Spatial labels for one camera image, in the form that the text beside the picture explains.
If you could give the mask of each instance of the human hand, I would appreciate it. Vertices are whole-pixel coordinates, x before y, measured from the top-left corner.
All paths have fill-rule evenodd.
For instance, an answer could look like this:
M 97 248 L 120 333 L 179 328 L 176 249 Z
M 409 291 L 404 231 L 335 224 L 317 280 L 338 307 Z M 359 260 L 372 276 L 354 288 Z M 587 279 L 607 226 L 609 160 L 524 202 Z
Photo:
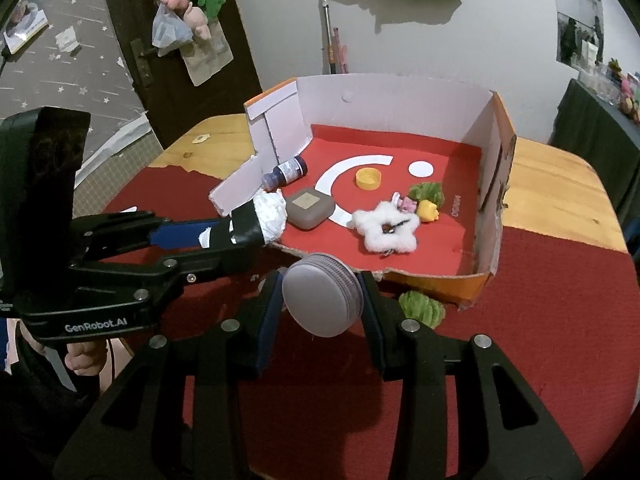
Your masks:
M 45 354 L 45 346 L 38 343 L 24 323 L 20 322 L 20 333 L 29 346 L 38 354 Z M 100 373 L 107 362 L 107 342 L 104 339 L 66 345 L 65 365 L 76 375 L 94 376 Z

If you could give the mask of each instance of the metal tin lid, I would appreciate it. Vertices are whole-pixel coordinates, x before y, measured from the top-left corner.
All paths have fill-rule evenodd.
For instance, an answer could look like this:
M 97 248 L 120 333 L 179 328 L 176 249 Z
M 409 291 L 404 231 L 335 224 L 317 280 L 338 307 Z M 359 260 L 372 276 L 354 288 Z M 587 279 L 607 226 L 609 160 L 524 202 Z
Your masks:
M 353 271 L 324 253 L 309 254 L 289 267 L 282 297 L 293 319 L 320 337 L 347 330 L 362 314 L 364 303 Z

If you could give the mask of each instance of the green snack bag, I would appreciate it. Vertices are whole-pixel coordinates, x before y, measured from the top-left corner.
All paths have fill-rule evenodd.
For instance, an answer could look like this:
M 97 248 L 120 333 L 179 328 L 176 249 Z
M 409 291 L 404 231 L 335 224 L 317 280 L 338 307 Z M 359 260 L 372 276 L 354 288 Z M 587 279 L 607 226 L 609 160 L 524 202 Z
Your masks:
M 421 184 L 414 184 L 409 188 L 407 196 L 416 202 L 420 202 L 420 200 L 433 202 L 438 210 L 440 210 L 442 204 L 444 204 L 442 184 L 439 182 L 422 182 Z
M 446 314 L 443 304 L 416 290 L 401 294 L 398 303 L 408 319 L 416 319 L 430 328 L 436 328 Z

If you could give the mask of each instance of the beige label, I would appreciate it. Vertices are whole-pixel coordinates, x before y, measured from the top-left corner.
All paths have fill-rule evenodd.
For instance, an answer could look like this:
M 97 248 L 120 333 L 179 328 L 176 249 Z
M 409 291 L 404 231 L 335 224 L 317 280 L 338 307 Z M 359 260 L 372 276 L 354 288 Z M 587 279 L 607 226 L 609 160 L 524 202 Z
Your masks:
M 319 200 L 320 199 L 317 196 L 313 196 L 311 193 L 305 193 L 295 199 L 293 203 L 302 209 L 309 209 Z

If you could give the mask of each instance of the plastic bag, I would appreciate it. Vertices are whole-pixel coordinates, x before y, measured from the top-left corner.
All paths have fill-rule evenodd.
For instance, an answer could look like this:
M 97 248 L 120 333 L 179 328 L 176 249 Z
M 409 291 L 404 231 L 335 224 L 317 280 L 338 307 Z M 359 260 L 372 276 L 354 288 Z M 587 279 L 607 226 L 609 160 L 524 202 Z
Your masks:
M 158 47 L 158 56 L 162 57 L 192 41 L 193 33 L 187 24 L 165 4 L 160 4 L 154 18 L 151 41 L 153 46 Z
M 233 61 L 234 55 L 218 20 L 209 23 L 211 39 L 195 38 L 193 43 L 182 46 L 180 53 L 187 66 L 194 86 L 199 86 Z

